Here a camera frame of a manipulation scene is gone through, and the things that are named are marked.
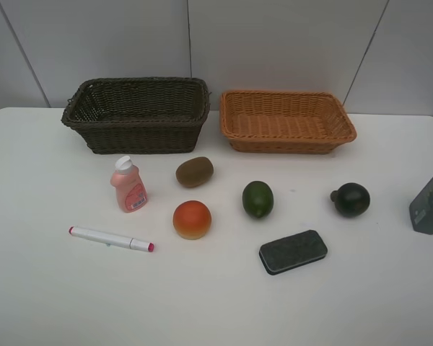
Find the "grey felt board eraser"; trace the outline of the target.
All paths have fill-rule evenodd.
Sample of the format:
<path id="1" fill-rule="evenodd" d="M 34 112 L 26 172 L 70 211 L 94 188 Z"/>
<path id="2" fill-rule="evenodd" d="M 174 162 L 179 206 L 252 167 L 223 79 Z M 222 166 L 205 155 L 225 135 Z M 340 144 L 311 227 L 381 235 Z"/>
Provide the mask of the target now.
<path id="1" fill-rule="evenodd" d="M 328 248 L 320 234 L 307 230 L 261 245 L 258 255 L 269 275 L 317 262 L 326 257 Z"/>

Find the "dark purple mangosteen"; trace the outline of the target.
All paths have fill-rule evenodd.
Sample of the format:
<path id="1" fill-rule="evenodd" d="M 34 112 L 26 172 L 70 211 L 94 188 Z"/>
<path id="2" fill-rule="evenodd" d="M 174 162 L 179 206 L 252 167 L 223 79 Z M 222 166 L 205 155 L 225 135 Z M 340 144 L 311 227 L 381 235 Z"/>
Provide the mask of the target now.
<path id="1" fill-rule="evenodd" d="M 368 190 L 355 182 L 349 182 L 330 193 L 337 212 L 346 218 L 360 216 L 370 206 L 370 194 Z"/>

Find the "orange red round fruit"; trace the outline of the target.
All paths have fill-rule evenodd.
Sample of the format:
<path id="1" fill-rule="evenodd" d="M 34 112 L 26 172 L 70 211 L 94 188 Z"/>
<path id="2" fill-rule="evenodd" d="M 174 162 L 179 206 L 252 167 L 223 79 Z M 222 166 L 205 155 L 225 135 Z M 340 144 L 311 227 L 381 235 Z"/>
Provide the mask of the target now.
<path id="1" fill-rule="evenodd" d="M 211 228 L 211 213 L 197 200 L 181 203 L 173 213 L 172 223 L 179 236 L 187 240 L 204 237 Z"/>

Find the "orange wicker basket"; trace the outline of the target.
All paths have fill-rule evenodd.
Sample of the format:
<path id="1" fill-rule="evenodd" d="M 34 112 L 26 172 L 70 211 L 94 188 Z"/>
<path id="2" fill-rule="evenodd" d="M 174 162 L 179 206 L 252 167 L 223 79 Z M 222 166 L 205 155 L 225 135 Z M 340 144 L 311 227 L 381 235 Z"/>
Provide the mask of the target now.
<path id="1" fill-rule="evenodd" d="M 357 138 L 342 103 L 327 92 L 228 91 L 219 117 L 240 152 L 328 154 Z"/>

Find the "green avocado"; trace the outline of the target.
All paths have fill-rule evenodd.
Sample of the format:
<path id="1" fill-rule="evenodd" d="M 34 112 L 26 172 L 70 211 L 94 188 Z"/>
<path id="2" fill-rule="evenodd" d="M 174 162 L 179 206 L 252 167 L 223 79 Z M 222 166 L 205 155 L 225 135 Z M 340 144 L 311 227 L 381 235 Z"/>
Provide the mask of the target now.
<path id="1" fill-rule="evenodd" d="M 242 206 L 252 218 L 265 218 L 274 207 L 274 194 L 262 181 L 250 182 L 242 192 Z"/>

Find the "dark brown wicker basket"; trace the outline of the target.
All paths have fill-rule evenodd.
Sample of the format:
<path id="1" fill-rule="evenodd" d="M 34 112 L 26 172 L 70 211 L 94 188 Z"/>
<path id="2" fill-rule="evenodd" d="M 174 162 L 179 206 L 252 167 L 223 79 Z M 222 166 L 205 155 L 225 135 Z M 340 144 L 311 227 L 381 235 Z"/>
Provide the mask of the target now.
<path id="1" fill-rule="evenodd" d="M 79 86 L 61 122 L 95 154 L 181 154 L 194 150 L 209 108 L 202 79 L 100 78 Z"/>

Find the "brown kiwi fruit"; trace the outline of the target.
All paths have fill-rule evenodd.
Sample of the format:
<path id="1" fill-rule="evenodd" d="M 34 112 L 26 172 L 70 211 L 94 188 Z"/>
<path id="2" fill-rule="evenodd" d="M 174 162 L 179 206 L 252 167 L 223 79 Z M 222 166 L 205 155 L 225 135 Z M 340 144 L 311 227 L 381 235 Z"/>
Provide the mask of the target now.
<path id="1" fill-rule="evenodd" d="M 177 181 L 186 188 L 194 188 L 205 184 L 213 174 L 214 166 L 205 156 L 183 162 L 175 172 Z"/>

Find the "dark green cleanser bottle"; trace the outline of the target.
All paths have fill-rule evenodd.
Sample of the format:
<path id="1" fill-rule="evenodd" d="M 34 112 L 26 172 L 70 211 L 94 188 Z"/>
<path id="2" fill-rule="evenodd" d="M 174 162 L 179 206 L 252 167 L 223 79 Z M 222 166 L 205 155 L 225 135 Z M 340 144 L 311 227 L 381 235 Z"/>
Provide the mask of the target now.
<path id="1" fill-rule="evenodd" d="M 409 213 L 414 231 L 433 235 L 433 178 L 411 202 Z"/>

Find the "pink bottle white cap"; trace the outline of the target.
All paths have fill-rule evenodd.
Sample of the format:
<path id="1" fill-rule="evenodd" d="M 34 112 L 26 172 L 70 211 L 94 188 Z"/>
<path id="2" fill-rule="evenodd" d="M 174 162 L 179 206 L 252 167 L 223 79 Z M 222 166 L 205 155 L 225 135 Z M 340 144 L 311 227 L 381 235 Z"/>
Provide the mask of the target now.
<path id="1" fill-rule="evenodd" d="M 134 212 L 148 201 L 146 188 L 130 156 L 123 156 L 115 163 L 115 171 L 110 179 L 115 188 L 119 208 L 125 213 Z"/>

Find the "white marker pink caps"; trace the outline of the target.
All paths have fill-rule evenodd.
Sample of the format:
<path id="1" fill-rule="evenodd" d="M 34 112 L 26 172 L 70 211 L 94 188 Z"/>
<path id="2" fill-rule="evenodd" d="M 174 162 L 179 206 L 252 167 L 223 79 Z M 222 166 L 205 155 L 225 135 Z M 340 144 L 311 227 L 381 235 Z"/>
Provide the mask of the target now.
<path id="1" fill-rule="evenodd" d="M 81 227 L 72 226 L 69 228 L 69 234 L 71 236 L 93 241 L 108 246 L 121 247 L 125 249 L 131 249 L 134 251 L 142 252 L 153 252 L 154 244 L 149 241 L 140 241 L 138 239 L 119 236 L 115 234 L 109 234 L 102 231 L 96 231 L 92 229 L 85 229 Z"/>

